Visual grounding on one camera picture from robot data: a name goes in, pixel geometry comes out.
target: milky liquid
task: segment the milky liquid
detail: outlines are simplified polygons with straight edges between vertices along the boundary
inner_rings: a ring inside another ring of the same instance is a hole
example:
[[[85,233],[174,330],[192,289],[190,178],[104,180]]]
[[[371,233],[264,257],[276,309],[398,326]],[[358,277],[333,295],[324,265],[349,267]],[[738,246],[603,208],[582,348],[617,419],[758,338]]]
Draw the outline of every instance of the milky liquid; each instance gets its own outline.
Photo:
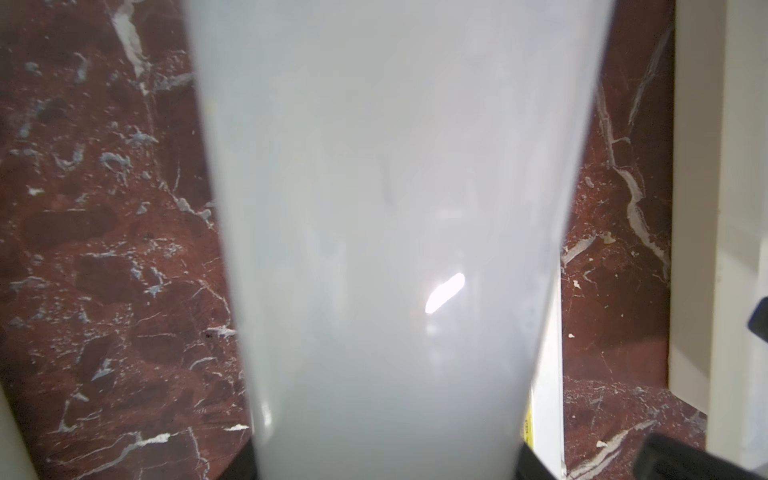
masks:
[[[609,6],[186,4],[265,480],[511,478]]]

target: marble floor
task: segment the marble floor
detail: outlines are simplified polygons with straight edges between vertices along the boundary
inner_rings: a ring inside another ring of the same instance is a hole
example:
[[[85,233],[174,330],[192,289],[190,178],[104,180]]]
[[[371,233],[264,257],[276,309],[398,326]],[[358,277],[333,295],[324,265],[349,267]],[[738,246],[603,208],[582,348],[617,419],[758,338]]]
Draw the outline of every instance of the marble floor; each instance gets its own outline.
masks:
[[[666,389],[672,0],[620,0],[562,252],[569,480],[702,446]],[[0,1],[0,382],[41,478],[217,478],[249,436],[177,0]]]

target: black object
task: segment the black object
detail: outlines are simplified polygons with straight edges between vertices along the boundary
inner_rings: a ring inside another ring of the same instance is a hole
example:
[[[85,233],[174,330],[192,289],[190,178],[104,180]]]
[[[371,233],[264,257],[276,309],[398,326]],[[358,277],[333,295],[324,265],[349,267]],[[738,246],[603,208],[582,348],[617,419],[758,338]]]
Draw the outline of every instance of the black object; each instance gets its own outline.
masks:
[[[218,480],[257,480],[256,455],[253,450],[253,440],[248,440],[240,453],[227,467]],[[515,480],[554,480],[554,477],[542,465],[538,457],[528,445],[523,443],[518,459],[518,469]]]
[[[515,471],[515,480],[554,480],[541,460],[538,459],[531,447],[523,442],[518,458],[518,468]]]
[[[651,433],[645,440],[632,472],[637,480],[764,480],[732,463],[657,433]],[[252,440],[248,440],[218,480],[258,480]],[[523,443],[515,480],[554,480],[554,477]]]
[[[258,480],[258,478],[256,451],[253,450],[251,438],[217,480]]]
[[[747,326],[752,333],[768,342],[768,296],[757,304]]]
[[[632,468],[637,480],[763,480],[721,458],[651,433]]]

